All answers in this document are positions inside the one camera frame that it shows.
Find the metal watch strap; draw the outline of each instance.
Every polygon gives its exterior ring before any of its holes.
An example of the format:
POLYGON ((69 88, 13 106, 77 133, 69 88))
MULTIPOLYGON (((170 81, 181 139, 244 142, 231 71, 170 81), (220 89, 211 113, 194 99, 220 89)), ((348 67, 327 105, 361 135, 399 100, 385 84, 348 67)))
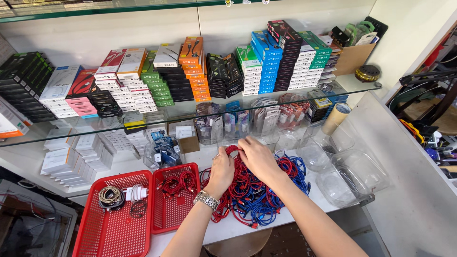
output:
POLYGON ((201 190, 195 197, 194 204, 197 203, 197 201, 203 202, 209 207, 211 207, 211 209, 213 209, 213 212, 216 211, 218 205, 220 204, 220 201, 216 200, 214 197, 212 197, 210 194, 203 190, 201 190))

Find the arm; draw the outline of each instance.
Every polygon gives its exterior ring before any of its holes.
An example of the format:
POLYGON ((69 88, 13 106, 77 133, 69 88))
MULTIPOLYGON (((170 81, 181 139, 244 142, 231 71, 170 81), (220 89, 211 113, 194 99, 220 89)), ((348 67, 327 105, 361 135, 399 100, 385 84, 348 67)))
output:
MULTIPOLYGON (((233 158, 225 153, 225 147, 220 147, 213 160, 209 183, 203 190, 215 199, 221 198, 232 183, 234 173, 233 158)), ((195 203, 161 256, 198 257, 211 214, 213 210, 208 205, 195 203)))
POLYGON ((277 165, 268 147, 248 136, 238 141, 239 154, 254 175, 286 205, 312 250, 319 257, 368 255, 309 199, 277 165))

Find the hand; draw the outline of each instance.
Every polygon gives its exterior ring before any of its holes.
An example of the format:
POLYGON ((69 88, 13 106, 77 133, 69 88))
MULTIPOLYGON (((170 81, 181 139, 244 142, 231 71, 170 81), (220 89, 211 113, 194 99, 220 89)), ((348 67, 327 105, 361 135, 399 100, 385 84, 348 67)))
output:
POLYGON ((238 140, 238 148, 243 150, 238 153, 246 167, 265 184, 270 185, 278 176, 287 176, 279 168, 270 149, 254 138, 247 136, 238 140))
POLYGON ((219 154, 213 160, 208 185, 203 190, 219 200, 232 184, 234 174, 235 162, 233 158, 227 155, 225 147, 219 147, 219 154))

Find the power adapter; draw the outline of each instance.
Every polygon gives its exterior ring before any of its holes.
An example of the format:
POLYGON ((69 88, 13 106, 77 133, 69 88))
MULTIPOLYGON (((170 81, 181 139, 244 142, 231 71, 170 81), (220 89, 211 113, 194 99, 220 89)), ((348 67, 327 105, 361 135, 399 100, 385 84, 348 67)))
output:
POLYGON ((128 187, 125 193, 125 200, 131 202, 138 202, 148 196, 148 189, 141 184, 128 187))

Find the glass edge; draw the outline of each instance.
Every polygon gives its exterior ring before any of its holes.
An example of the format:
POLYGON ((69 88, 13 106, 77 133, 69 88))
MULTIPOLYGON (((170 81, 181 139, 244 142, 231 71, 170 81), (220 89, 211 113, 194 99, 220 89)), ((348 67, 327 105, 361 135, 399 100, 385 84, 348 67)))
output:
MULTIPOLYGON (((355 94, 355 93, 360 93, 360 92, 366 92, 366 91, 369 91, 369 90, 378 90, 378 89, 381 89, 381 87, 375 87, 375 88, 370 88, 370 89, 358 90, 358 91, 350 92, 350 93, 347 93, 347 94, 345 94, 345 93, 342 93, 342 94, 335 94, 335 95, 331 95, 331 96, 350 95, 350 94, 355 94)), ((307 99, 307 100, 314 100, 314 99, 318 99, 318 98, 317 98, 317 97, 314 97, 314 98, 309 98, 309 99, 307 99)), ((237 112, 248 111, 248 110, 254 110, 254 109, 265 108, 265 107, 271 107, 271 106, 277 106, 277 105, 282 105, 282 104, 291 104, 291 103, 296 103, 296 102, 303 102, 303 100, 291 101, 291 102, 283 102, 283 103, 271 104, 271 105, 261 106, 261 107, 242 108, 241 110, 238 110, 237 112)), ((202 118, 202 117, 208 117, 208 116, 213 116, 213 115, 222 115, 222 114, 230 113, 230 112, 233 112, 233 111, 224 111, 224 112, 218 112, 218 113, 212 113, 212 114, 205 114, 205 115, 200 115, 200 116, 197 116, 197 117, 202 118)), ((174 123, 174 122, 179 122, 179 121, 191 120, 191 119, 194 119, 195 117, 196 117, 196 116, 194 116, 194 117, 186 117, 186 118, 169 118, 169 119, 164 120, 164 121, 152 122, 152 123, 145 123, 144 125, 141 125, 141 126, 157 125, 157 124, 163 124, 163 123, 174 123)), ((42 141, 51 140, 51 139, 59 139, 59 138, 66 138, 66 137, 75 137, 75 136, 81 136, 81 135, 87 135, 87 134, 94 134, 94 133, 101 133, 101 132, 107 132, 107 131, 113 131, 113 130, 119 130, 119 129, 125 129, 125 128, 126 128, 126 129, 127 129, 127 128, 135 128, 135 127, 138 127, 138 125, 128 126, 128 127, 123 126, 123 127, 118 127, 118 128, 101 129, 101 130, 97 130, 97 131, 90 131, 90 132, 83 132, 83 133, 72 134, 72 135, 70 135, 70 136, 66 135, 66 136, 58 136, 58 137, 52 137, 52 138, 43 138, 43 139, 36 139, 36 140, 30 140, 30 141, 24 141, 24 142, 16 142, 16 143, 12 143, 12 144, 4 144, 4 145, 0 145, 0 148, 2 148, 2 147, 7 147, 7 146, 23 145, 23 144, 29 144, 29 143, 42 142, 42 141)))
MULTIPOLYGON (((232 1, 234 2, 234 4, 241 4, 243 2, 243 0, 232 0, 232 1)), ((262 0, 250 0, 250 1, 252 3, 262 2, 262 0)), ((30 14, 30 15, 23 15, 23 16, 4 17, 4 18, 0 18, 0 23, 42 20, 42 19, 52 19, 52 18, 61 18, 61 17, 73 17, 73 16, 84 16, 84 15, 95 15, 95 14, 119 13, 119 12, 153 11, 153 10, 164 10, 164 9, 213 6, 213 5, 224 5, 224 4, 225 3, 222 0, 211 0, 211 1, 204 1, 204 2, 191 2, 191 3, 141 5, 141 6, 125 6, 125 7, 88 9, 88 10, 77 10, 77 11, 60 11, 60 12, 51 12, 51 13, 42 13, 42 14, 30 14)))

